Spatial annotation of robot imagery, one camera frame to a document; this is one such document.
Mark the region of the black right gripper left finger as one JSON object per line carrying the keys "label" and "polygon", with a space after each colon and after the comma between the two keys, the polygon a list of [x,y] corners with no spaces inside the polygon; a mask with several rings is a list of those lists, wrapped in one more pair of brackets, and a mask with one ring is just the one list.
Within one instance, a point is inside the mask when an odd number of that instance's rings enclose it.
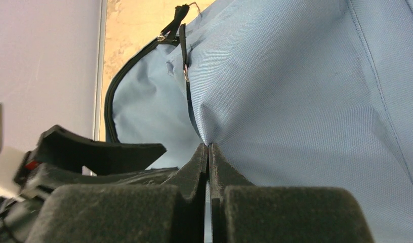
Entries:
{"label": "black right gripper left finger", "polygon": [[28,242],[203,242],[208,148],[161,185],[64,185]]}

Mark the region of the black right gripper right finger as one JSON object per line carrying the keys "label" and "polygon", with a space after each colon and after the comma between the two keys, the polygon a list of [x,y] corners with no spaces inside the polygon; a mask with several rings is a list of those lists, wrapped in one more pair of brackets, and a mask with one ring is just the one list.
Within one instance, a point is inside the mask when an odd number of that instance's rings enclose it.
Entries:
{"label": "black right gripper right finger", "polygon": [[213,242],[373,242],[362,209],[336,187],[255,186],[209,145]]}

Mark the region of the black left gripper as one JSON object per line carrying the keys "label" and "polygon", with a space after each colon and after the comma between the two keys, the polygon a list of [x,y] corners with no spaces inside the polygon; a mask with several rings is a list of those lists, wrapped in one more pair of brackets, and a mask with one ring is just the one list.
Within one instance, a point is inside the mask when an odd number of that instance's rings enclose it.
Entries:
{"label": "black left gripper", "polygon": [[[166,151],[162,144],[94,141],[55,125],[40,136],[35,161],[42,165],[28,176],[22,196],[13,177],[25,153],[4,146],[3,106],[0,104],[0,242],[25,242],[42,206],[41,200],[27,198],[46,198],[60,186],[163,183],[178,171],[177,167],[144,169]],[[106,176],[75,173],[81,172],[83,166]]]}

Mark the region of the blue student backpack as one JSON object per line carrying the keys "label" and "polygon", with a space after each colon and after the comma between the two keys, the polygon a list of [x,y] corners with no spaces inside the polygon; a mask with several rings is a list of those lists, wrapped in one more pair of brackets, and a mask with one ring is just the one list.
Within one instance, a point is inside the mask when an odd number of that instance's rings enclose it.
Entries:
{"label": "blue student backpack", "polygon": [[215,1],[112,80],[106,139],[155,167],[219,146],[255,186],[336,187],[373,242],[413,242],[413,1]]}

